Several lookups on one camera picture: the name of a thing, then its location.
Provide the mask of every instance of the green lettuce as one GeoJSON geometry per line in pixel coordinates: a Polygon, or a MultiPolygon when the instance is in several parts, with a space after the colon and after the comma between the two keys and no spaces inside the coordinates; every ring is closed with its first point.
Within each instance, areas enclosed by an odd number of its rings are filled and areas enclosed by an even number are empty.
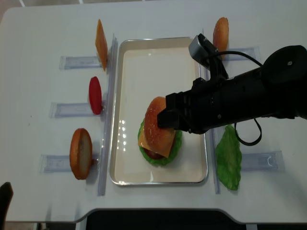
{"type": "MultiPolygon", "coordinates": [[[[143,129],[144,126],[144,120],[141,123],[141,127],[139,129],[139,133],[138,133],[138,139],[140,137],[141,131],[143,129]]],[[[141,153],[143,154],[143,157],[152,165],[166,165],[169,164],[170,162],[172,162],[175,157],[178,155],[179,149],[181,147],[181,143],[182,143],[182,131],[181,130],[176,130],[176,134],[175,134],[175,139],[174,139],[174,144],[173,147],[169,153],[168,158],[164,157],[162,159],[158,159],[158,160],[154,160],[151,159],[145,152],[144,148],[139,146],[141,153]]]]}
{"type": "Polygon", "coordinates": [[[215,149],[217,175],[225,187],[237,190],[241,180],[242,153],[235,129],[227,125],[220,143],[215,149]]]}

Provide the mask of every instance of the bun slice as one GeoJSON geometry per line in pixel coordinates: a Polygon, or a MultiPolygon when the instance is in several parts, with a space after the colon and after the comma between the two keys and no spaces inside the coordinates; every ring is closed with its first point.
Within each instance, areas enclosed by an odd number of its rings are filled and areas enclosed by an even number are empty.
{"type": "Polygon", "coordinates": [[[220,51],[226,51],[228,46],[228,19],[220,18],[215,24],[213,32],[213,45],[220,51]]]}
{"type": "Polygon", "coordinates": [[[74,132],[69,159],[76,179],[85,180],[92,165],[92,141],[85,128],[79,128],[74,132]]]}
{"type": "Polygon", "coordinates": [[[156,153],[170,149],[175,130],[172,128],[158,127],[158,114],[166,108],[165,97],[156,97],[150,103],[144,119],[144,134],[146,141],[152,151],[156,153]]]}
{"type": "Polygon", "coordinates": [[[105,72],[106,63],[107,63],[107,43],[106,43],[105,32],[102,27],[100,19],[98,20],[97,24],[95,45],[102,64],[102,68],[104,69],[105,72]]]}

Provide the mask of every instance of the burger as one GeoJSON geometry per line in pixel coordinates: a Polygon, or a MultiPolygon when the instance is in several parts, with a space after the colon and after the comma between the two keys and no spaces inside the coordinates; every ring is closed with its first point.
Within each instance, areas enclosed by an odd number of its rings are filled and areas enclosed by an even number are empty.
{"type": "Polygon", "coordinates": [[[157,116],[166,108],[165,97],[156,97],[150,103],[138,133],[138,145],[143,157],[152,165],[166,165],[178,155],[182,132],[159,128],[157,116]]]}

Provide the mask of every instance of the robotic arm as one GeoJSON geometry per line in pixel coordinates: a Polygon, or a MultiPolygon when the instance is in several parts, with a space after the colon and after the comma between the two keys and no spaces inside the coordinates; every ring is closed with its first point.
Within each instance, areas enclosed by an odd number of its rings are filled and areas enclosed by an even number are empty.
{"type": "Polygon", "coordinates": [[[211,79],[198,78],[191,90],[166,96],[158,114],[160,128],[203,134],[211,128],[257,117],[307,119],[307,51],[287,46],[263,66],[228,79],[221,55],[202,34],[189,46],[194,60],[210,70],[211,79]]]}

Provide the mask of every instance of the red tomato slice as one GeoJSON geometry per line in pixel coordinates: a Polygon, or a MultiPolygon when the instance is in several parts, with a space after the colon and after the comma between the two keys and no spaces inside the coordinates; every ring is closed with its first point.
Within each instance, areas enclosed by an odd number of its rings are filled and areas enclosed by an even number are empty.
{"type": "Polygon", "coordinates": [[[91,78],[89,87],[89,98],[93,113],[99,115],[102,110],[102,95],[101,87],[97,77],[91,78]]]}

